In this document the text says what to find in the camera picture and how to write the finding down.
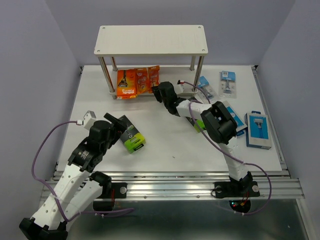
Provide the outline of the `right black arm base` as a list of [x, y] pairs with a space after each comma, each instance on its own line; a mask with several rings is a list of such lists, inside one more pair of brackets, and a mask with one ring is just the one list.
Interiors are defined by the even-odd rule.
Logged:
[[213, 185], [214, 188], [211, 190], [211, 195], [217, 199], [236, 199], [246, 197], [247, 194], [249, 197], [260, 196], [260, 189], [256, 181], [251, 181], [245, 186], [233, 181], [216, 181]]

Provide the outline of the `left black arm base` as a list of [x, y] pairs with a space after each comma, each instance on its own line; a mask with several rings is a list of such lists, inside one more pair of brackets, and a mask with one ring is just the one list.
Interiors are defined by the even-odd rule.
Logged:
[[100, 171], [92, 173], [90, 180], [98, 182], [102, 187], [97, 199], [125, 199], [127, 197], [128, 184], [126, 182], [113, 182], [112, 178]]

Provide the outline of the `orange razor bag top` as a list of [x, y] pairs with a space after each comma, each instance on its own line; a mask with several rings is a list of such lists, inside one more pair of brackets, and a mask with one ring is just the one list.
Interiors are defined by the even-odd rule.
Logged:
[[149, 79], [149, 93], [153, 93], [153, 87], [157, 87], [159, 85], [159, 70], [160, 66], [150, 66], [148, 67], [148, 79]]

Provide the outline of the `orange razor bag bottom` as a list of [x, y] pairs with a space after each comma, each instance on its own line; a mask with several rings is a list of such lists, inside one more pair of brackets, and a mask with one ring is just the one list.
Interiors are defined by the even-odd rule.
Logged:
[[147, 68], [136, 68], [136, 86], [137, 94], [146, 93], [149, 90], [149, 75]]

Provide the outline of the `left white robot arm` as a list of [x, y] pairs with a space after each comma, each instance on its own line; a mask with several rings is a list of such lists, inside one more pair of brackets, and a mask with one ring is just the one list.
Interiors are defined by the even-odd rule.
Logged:
[[88, 136], [71, 153], [55, 187], [37, 177], [34, 171], [31, 173], [50, 194], [30, 218], [23, 218], [19, 224], [29, 240], [65, 240], [67, 224], [86, 214], [85, 209], [93, 200], [111, 193], [111, 177], [95, 168], [126, 131], [126, 123], [109, 113], [98, 120], [93, 111], [87, 111], [82, 120], [70, 123], [84, 127]]

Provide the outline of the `orange razor bag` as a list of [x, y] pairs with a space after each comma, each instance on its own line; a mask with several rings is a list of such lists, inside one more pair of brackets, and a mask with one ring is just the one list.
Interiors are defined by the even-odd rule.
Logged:
[[149, 75], [147, 68], [136, 68], [136, 86], [137, 94], [146, 93], [149, 90]]
[[148, 79], [149, 79], [149, 93], [153, 93], [153, 87], [157, 87], [159, 85], [159, 70], [160, 66], [150, 66], [148, 67]]

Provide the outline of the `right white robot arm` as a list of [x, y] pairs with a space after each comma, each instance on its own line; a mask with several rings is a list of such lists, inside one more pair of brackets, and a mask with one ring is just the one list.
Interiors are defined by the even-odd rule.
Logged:
[[236, 157], [236, 121], [222, 102], [205, 104], [179, 97], [176, 94], [177, 87], [165, 81], [151, 89], [156, 100], [163, 103], [170, 114], [191, 118], [194, 122], [200, 120], [204, 123], [206, 130], [204, 137], [224, 155], [231, 180], [231, 192], [235, 195], [242, 195], [248, 190], [247, 182], [253, 178], [246, 163]]

